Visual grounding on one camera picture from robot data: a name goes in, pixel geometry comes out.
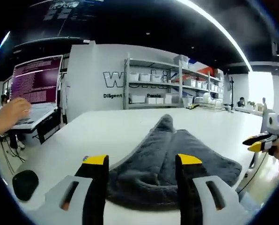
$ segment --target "fleece blanket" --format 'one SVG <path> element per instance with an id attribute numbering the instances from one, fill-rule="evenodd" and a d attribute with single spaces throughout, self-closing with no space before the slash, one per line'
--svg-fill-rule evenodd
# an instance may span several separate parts
<path id="1" fill-rule="evenodd" d="M 165 210 L 178 207 L 175 156 L 199 158 L 209 175 L 236 183 L 242 166 L 217 154 L 186 130 L 175 130 L 164 115 L 127 159 L 109 173 L 107 199 L 125 207 Z"/>

